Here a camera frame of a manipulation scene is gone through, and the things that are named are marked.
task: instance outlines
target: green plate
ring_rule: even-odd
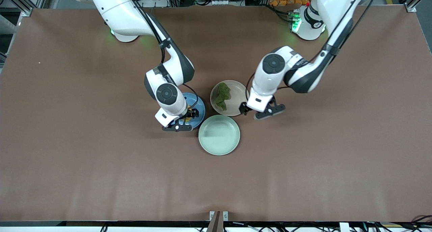
[[[240,129],[233,119],[225,115],[213,115],[201,124],[198,139],[208,153],[226,155],[239,144]]]

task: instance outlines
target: robotic arm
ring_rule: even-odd
[[[329,38],[315,61],[307,61],[288,46],[265,55],[256,68],[250,97],[247,103],[242,103],[240,112],[246,114],[254,109],[257,120],[283,112],[285,106],[277,104],[273,96],[282,81],[297,93],[314,90],[347,39],[353,25],[352,15],[360,1],[317,0],[318,12],[327,26]]]
[[[162,62],[145,74],[144,85],[161,107],[156,119],[165,131],[191,131],[192,126],[180,125],[179,118],[197,117],[198,111],[188,110],[185,98],[177,86],[190,81],[194,68],[190,60],[152,15],[144,12],[134,0],[93,0],[111,32],[122,42],[135,40],[139,35],[152,35],[162,49]],[[163,62],[165,50],[171,58]]]

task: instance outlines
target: brown table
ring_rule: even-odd
[[[153,13],[193,62],[190,86],[207,104],[216,83],[245,84],[273,48],[310,58],[325,41],[298,39],[262,7]],[[432,213],[432,57],[403,6],[372,7],[315,91],[277,92],[283,114],[235,117],[240,144],[222,157],[201,149],[198,131],[161,131],[143,85],[159,60],[154,38],[121,43],[94,9],[23,19],[1,75],[1,220]]]

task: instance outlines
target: plate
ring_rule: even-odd
[[[183,93],[183,96],[185,97],[188,106],[192,106],[196,101],[196,95],[193,93]],[[200,97],[198,97],[198,103],[196,103],[193,108],[199,111],[199,117],[190,119],[186,124],[191,125],[192,128],[196,128],[203,122],[204,117],[206,116],[206,107]],[[184,120],[179,120],[179,124],[182,125],[183,123]]]
[[[225,100],[226,110],[223,110],[214,102],[215,98],[217,97],[217,89],[221,83],[225,83],[229,87],[229,93],[231,94],[231,98],[229,100]],[[244,87],[243,84],[234,80],[225,80],[213,87],[212,92],[210,93],[210,103],[213,109],[215,109],[221,115],[226,115],[228,117],[240,115],[240,104],[242,102],[247,102],[245,92],[246,87]]]
[[[226,155],[239,144],[240,129],[233,119],[225,115],[213,115],[202,123],[198,139],[208,153]]]

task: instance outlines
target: green leafy vegetable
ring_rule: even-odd
[[[215,98],[215,103],[217,106],[221,107],[223,110],[226,110],[225,100],[231,99],[230,88],[226,83],[221,83],[217,89],[217,96]]]

